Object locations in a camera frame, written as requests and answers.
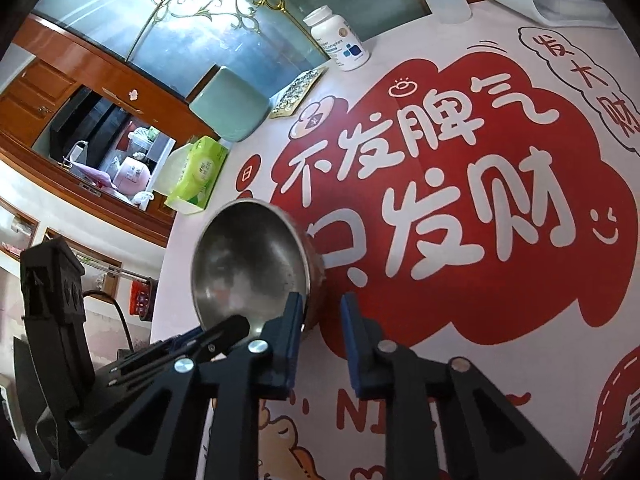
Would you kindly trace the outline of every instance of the stainless steel bowl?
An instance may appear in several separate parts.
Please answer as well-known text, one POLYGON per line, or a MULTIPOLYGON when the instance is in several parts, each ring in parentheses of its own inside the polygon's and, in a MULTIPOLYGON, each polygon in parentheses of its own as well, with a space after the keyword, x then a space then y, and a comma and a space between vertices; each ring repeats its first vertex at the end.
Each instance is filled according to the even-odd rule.
POLYGON ((252 198, 225 205, 193 256, 191 291, 203 328, 232 314, 249 320, 248 338, 280 316, 290 292, 305 300, 305 331, 318 321, 322 260, 309 236, 281 209, 252 198))

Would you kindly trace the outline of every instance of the screw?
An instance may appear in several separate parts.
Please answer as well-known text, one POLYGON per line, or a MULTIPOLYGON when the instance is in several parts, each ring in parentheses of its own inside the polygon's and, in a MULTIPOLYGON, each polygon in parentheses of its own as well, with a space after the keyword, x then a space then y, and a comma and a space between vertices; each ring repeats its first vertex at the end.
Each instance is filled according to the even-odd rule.
POLYGON ((182 359, 178 359, 174 363, 174 370, 179 374, 185 374, 187 372, 191 372, 191 370, 193 370, 193 361, 188 357, 183 357, 182 359))
POLYGON ((398 344, 391 339, 383 339, 378 343, 378 350, 385 354, 392 354, 398 348, 398 344))
POLYGON ((471 363, 463 357, 456 357, 451 360, 451 368, 457 372, 464 373, 471 370, 471 363))
POLYGON ((249 352, 251 352, 252 354, 261 354, 262 352, 267 351, 268 348, 269 343, 262 339, 251 341, 248 346, 249 352))

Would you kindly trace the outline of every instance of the table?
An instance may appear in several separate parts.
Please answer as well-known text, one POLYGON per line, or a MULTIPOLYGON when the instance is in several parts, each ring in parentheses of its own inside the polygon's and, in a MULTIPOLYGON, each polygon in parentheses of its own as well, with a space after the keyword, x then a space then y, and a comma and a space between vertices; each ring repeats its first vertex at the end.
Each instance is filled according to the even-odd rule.
POLYGON ((233 147, 205 212, 175 221, 153 340, 197 325, 191 255, 226 202, 279 205, 324 254, 328 306, 289 402, 262 410, 261 477, 383 478, 384 404, 355 399, 341 357, 345 290, 418 355, 468 356, 585 479, 639 421, 640 59, 620 30, 472 9, 331 67, 296 115, 233 147))

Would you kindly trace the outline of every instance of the bottle label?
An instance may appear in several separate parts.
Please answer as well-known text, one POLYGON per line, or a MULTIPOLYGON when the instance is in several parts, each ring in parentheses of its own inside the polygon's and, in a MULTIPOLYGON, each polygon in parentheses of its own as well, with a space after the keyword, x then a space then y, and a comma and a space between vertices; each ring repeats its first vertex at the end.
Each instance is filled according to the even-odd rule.
POLYGON ((346 22, 318 41, 322 49, 341 67, 350 67, 365 54, 364 47, 346 22))

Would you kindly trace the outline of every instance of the green tissue package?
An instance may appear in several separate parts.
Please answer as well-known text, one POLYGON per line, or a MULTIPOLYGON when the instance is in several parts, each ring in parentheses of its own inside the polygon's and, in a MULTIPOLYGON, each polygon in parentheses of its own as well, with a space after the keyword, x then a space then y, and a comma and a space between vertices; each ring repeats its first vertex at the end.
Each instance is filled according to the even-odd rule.
POLYGON ((191 148, 182 174, 165 204, 190 215, 204 211, 229 150, 211 137, 202 137, 191 148))

